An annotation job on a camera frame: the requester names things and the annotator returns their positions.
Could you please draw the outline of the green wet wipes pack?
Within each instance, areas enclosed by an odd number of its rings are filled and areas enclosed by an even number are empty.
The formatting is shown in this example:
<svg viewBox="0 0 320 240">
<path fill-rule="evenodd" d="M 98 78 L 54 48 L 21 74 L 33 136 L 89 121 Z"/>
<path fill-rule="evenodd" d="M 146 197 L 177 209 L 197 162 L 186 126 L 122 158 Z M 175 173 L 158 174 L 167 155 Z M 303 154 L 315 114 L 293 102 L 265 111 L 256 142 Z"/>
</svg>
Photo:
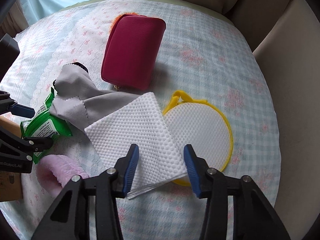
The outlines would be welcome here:
<svg viewBox="0 0 320 240">
<path fill-rule="evenodd" d="M 35 116 L 30 120 L 21 121 L 20 129 L 22 137 L 50 137 L 56 141 L 60 136 L 71 137 L 72 132 L 67 122 L 54 115 L 49 109 L 55 98 L 54 88 L 51 87 L 50 93 L 41 105 Z"/>
</svg>

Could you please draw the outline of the small black object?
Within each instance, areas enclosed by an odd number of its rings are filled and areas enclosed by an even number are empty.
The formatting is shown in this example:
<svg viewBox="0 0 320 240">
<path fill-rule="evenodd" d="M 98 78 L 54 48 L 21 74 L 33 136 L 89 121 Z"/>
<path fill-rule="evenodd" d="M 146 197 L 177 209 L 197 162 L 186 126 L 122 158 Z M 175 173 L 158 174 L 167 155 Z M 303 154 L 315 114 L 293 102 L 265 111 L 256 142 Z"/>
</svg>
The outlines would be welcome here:
<svg viewBox="0 0 320 240">
<path fill-rule="evenodd" d="M 72 65 L 78 66 L 81 69 L 83 69 L 86 73 L 88 73 L 88 69 L 83 64 L 81 64 L 80 62 L 73 62 Z"/>
</svg>

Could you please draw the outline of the white dotted paper towel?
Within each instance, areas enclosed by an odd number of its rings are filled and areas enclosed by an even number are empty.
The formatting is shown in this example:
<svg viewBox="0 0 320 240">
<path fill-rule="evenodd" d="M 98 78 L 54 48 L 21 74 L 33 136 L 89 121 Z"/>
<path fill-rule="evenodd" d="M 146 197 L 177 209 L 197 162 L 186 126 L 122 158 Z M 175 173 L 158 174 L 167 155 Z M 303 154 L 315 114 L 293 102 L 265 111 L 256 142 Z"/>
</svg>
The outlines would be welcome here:
<svg viewBox="0 0 320 240">
<path fill-rule="evenodd" d="M 152 92 L 89 125 L 85 133 L 105 168 L 125 156 L 131 144 L 139 147 L 129 199 L 187 174 L 182 154 Z"/>
</svg>

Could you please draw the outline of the beige pleated curtain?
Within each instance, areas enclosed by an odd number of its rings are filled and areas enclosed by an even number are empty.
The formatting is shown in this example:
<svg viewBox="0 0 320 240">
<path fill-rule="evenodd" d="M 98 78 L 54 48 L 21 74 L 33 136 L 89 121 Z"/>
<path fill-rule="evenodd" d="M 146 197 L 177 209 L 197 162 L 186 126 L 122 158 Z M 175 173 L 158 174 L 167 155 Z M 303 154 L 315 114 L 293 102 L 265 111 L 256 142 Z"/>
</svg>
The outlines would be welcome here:
<svg viewBox="0 0 320 240">
<path fill-rule="evenodd" d="M 9 12 L 6 14 L 4 20 L 1 22 L 0 35 L 1 38 L 5 34 L 9 34 L 11 37 L 15 37 L 20 32 L 29 27 L 27 19 L 22 10 L 20 0 L 12 5 Z"/>
</svg>

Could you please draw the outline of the magenta zip pouch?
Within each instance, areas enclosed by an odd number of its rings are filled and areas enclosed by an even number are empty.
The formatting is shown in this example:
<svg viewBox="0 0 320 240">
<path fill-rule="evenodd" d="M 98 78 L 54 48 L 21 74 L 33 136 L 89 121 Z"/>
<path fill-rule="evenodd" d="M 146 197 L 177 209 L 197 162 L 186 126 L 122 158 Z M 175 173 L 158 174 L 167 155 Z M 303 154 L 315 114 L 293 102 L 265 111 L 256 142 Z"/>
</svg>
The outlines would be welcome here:
<svg viewBox="0 0 320 240">
<path fill-rule="evenodd" d="M 165 29 L 160 18 L 122 18 L 110 31 L 101 78 L 118 87 L 147 90 Z"/>
</svg>

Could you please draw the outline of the pink fluffy scrunchie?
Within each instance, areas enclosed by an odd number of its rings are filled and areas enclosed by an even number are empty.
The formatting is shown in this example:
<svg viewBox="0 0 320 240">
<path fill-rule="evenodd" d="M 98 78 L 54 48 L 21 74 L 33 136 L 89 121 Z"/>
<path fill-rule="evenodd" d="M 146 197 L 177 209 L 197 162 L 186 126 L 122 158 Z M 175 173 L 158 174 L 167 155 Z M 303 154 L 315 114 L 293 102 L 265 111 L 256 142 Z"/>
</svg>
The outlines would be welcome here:
<svg viewBox="0 0 320 240">
<path fill-rule="evenodd" d="M 63 187 L 75 175 L 86 179 L 89 175 L 80 164 L 66 155 L 50 154 L 43 157 L 36 164 L 35 173 L 37 180 L 51 197 L 57 197 Z"/>
</svg>

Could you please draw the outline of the orange fluffy pom-pom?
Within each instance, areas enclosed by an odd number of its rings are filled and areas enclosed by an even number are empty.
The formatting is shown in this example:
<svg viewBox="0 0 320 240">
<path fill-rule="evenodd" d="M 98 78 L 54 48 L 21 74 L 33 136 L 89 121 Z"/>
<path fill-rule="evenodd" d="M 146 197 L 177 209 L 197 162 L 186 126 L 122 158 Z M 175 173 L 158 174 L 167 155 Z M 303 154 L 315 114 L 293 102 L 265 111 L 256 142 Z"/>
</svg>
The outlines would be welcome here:
<svg viewBox="0 0 320 240">
<path fill-rule="evenodd" d="M 110 28 L 112 29 L 113 27 L 115 27 L 116 24 L 117 24 L 122 18 L 124 18 L 124 17 L 126 17 L 126 16 L 143 16 L 143 17 L 145 17 L 145 15 L 140 15 L 140 14 L 137 14 L 137 13 L 135 13 L 135 12 L 126 12 L 126 13 L 124 13 L 124 14 L 118 15 L 118 16 L 112 21 L 112 23 L 111 23 L 111 25 L 110 25 Z"/>
</svg>

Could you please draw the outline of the grey microfibre cloth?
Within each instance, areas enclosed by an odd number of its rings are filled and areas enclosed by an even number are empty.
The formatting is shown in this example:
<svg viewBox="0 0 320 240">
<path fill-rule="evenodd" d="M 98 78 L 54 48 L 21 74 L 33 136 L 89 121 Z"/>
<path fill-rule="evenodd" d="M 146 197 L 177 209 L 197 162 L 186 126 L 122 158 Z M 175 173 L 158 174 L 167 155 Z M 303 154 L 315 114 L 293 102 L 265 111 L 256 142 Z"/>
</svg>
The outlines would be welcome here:
<svg viewBox="0 0 320 240">
<path fill-rule="evenodd" d="M 53 83 L 57 94 L 49 109 L 80 131 L 138 98 L 137 94 L 99 90 L 83 69 L 65 64 Z"/>
</svg>

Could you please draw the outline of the yellow rimmed white mesh pad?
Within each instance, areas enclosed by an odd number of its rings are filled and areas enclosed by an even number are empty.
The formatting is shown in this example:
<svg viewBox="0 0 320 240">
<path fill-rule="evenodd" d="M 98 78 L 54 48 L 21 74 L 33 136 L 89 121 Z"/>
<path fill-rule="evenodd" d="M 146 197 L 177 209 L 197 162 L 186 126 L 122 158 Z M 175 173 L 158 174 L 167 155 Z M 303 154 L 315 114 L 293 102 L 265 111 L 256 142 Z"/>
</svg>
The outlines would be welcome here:
<svg viewBox="0 0 320 240">
<path fill-rule="evenodd" d="M 233 133 L 228 119 L 216 106 L 177 90 L 163 115 L 180 153 L 191 144 L 209 167 L 225 170 L 233 153 Z"/>
</svg>

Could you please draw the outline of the cardboard box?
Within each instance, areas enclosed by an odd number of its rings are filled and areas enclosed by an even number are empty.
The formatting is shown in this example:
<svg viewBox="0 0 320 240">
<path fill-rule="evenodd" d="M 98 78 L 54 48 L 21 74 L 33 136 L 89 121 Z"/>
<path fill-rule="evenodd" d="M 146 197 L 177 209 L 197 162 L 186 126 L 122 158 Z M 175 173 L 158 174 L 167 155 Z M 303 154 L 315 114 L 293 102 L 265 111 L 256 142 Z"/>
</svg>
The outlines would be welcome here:
<svg viewBox="0 0 320 240">
<path fill-rule="evenodd" d="M 1 127 L 12 134 L 21 137 L 19 125 L 4 116 L 1 116 Z M 23 198 L 21 176 L 19 173 L 1 171 L 1 202 L 19 200 Z"/>
</svg>

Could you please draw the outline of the checked floral bedspread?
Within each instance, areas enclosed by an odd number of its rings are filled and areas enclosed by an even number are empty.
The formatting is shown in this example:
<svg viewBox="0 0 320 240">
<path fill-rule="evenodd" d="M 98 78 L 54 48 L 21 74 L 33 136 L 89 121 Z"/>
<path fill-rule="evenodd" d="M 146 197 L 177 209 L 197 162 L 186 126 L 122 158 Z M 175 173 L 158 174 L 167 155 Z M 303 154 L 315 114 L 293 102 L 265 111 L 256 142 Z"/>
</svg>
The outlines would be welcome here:
<svg viewBox="0 0 320 240">
<path fill-rule="evenodd" d="M 224 173 L 250 175 L 274 205 L 280 181 L 279 131 L 271 95 L 245 38 L 215 12 L 169 3 L 106 0 L 52 14 L 17 34 L 20 54 L 1 81 L 18 103 L 38 110 L 64 64 L 80 62 L 98 89 L 114 19 L 121 14 L 166 22 L 150 90 L 164 109 L 176 90 L 204 99 L 227 117 L 234 149 Z M 50 153 L 66 154 L 96 176 L 104 169 L 86 135 L 72 127 Z M 23 199 L 2 202 L 1 211 L 20 239 L 30 239 L 53 199 L 39 185 L 35 166 L 21 175 Z M 133 199 L 117 200 L 124 239 L 199 239 L 205 199 L 191 188 L 167 183 Z"/>
</svg>

